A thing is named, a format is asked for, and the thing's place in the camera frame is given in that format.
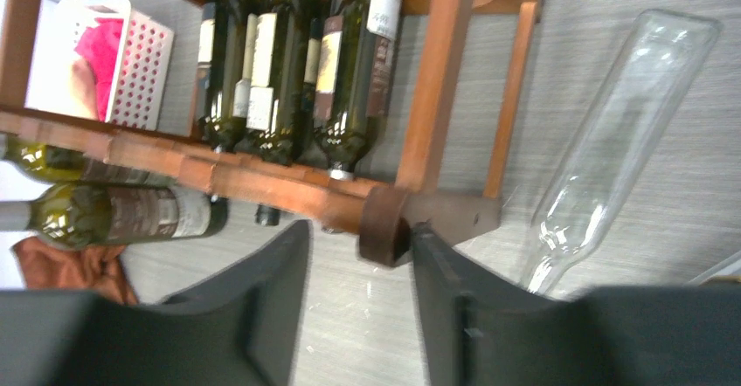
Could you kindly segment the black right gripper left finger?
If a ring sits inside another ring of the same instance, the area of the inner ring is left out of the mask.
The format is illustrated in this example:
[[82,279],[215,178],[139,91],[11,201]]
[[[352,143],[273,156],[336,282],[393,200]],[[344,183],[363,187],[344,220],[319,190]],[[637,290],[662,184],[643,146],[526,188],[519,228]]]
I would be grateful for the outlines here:
[[90,291],[1,294],[4,385],[287,385],[311,225],[155,305]]

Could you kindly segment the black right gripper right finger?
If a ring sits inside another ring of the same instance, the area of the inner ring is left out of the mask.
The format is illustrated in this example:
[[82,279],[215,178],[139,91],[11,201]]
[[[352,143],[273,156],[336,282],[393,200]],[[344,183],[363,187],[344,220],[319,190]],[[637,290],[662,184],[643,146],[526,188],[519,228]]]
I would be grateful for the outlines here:
[[574,300],[529,293],[412,229],[433,385],[737,385],[736,286],[605,286]]

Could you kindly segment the dark bottle white label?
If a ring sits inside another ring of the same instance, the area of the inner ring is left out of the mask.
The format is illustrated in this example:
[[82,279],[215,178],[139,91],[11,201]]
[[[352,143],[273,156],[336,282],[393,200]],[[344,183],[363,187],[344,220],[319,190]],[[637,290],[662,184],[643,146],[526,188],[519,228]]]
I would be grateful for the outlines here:
[[284,166],[307,146],[303,107],[310,41],[328,0],[263,0],[257,16],[245,141],[265,162]]

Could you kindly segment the dark wine bottle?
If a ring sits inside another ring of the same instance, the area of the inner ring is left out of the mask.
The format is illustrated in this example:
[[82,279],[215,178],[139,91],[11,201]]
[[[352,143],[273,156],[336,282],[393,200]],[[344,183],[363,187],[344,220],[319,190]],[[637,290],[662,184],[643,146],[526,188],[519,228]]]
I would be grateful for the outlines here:
[[385,130],[402,0],[332,0],[315,87],[314,139],[349,181]]

